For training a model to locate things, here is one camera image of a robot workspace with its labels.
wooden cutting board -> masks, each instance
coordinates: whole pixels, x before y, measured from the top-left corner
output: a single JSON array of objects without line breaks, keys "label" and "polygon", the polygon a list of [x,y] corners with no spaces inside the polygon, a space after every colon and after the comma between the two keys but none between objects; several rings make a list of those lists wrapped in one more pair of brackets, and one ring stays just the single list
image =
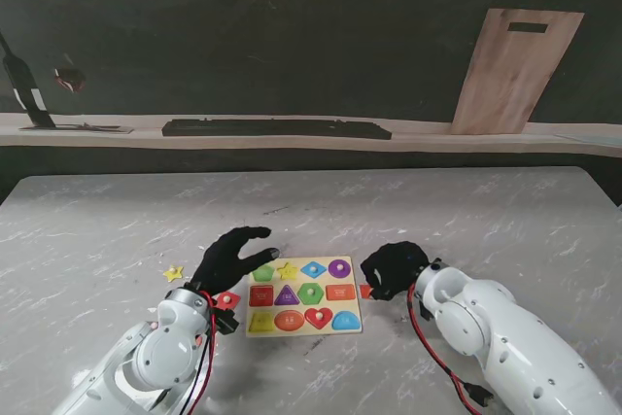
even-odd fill
[{"label": "wooden cutting board", "polygon": [[574,12],[490,9],[451,132],[521,133],[582,19]]}]

red heart puzzle piece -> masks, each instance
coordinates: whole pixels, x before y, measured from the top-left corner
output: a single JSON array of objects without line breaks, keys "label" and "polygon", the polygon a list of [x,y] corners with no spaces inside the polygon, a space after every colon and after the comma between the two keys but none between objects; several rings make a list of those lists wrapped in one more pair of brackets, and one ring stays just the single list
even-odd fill
[{"label": "red heart puzzle piece", "polygon": [[329,308],[320,308],[319,310],[309,308],[304,312],[304,318],[311,323],[314,328],[321,329],[332,320],[332,311],[330,311]]}]

yellow star puzzle piece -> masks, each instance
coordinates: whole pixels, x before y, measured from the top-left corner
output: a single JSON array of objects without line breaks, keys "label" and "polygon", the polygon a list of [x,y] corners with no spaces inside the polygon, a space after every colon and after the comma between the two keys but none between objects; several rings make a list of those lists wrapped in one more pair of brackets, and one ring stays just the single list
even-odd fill
[{"label": "yellow star puzzle piece", "polygon": [[175,279],[183,279],[182,271],[184,270],[183,266],[171,266],[168,271],[164,271],[163,276],[166,276],[168,282],[173,282]]},{"label": "yellow star puzzle piece", "polygon": [[295,274],[298,272],[297,267],[293,267],[288,262],[285,263],[285,266],[277,268],[277,271],[281,274],[281,280],[284,281],[286,279],[295,279]]}]

red wire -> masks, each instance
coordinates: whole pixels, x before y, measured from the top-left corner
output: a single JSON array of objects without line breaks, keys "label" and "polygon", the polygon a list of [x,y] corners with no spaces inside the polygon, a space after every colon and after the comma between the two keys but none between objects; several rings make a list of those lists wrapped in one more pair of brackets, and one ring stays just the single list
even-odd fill
[{"label": "red wire", "polygon": [[463,388],[461,386],[462,380],[458,377],[456,373],[454,373],[451,369],[447,367],[447,365],[445,364],[443,360],[440,359],[440,357],[436,354],[432,346],[428,343],[428,340],[424,336],[424,333],[421,330],[421,328],[419,328],[419,323],[417,323],[417,317],[415,316],[415,311],[412,306],[412,301],[413,301],[412,297],[414,294],[415,294],[415,285],[413,284],[412,286],[410,286],[410,289],[408,289],[408,305],[409,305],[408,313],[410,314],[410,323],[412,323],[412,327],[415,329],[415,332],[417,333],[419,340],[421,340],[421,343],[424,344],[424,347],[426,348],[430,356],[433,358],[433,360],[436,363],[438,363],[438,365],[441,368],[443,368],[445,372],[449,374],[449,377],[451,378],[451,382],[454,384],[454,387],[456,388],[456,392],[458,393],[458,397],[460,398],[460,402],[463,403],[466,410],[468,410],[471,413],[471,415],[481,415],[470,403],[468,403],[467,398],[465,398],[465,394],[463,393]]},{"label": "red wire", "polygon": [[200,292],[205,298],[207,298],[208,303],[210,304],[210,309],[212,310],[212,337],[210,339],[210,361],[207,366],[207,373],[205,374],[205,379],[203,380],[203,386],[201,386],[201,390],[198,393],[194,404],[190,408],[188,415],[191,415],[194,411],[194,408],[198,405],[198,402],[203,397],[203,393],[205,392],[205,388],[207,388],[207,383],[210,380],[210,375],[212,374],[212,361],[214,360],[214,348],[216,347],[216,315],[214,314],[214,300],[212,297],[206,292]]}]

black glove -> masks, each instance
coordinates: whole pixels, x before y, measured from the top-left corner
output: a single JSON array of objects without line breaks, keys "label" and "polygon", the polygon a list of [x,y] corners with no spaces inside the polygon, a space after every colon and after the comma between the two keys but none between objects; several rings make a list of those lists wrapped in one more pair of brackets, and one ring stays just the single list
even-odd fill
[{"label": "black glove", "polygon": [[373,288],[371,296],[376,300],[390,300],[407,291],[428,265],[428,257],[419,245],[399,242],[380,247],[363,261],[361,269],[367,284]]},{"label": "black glove", "polygon": [[209,295],[228,291],[245,275],[267,262],[279,258],[276,248],[268,248],[246,259],[238,255],[246,242],[253,238],[266,238],[267,227],[238,227],[226,233],[208,248],[203,261],[190,280],[190,287]]}]

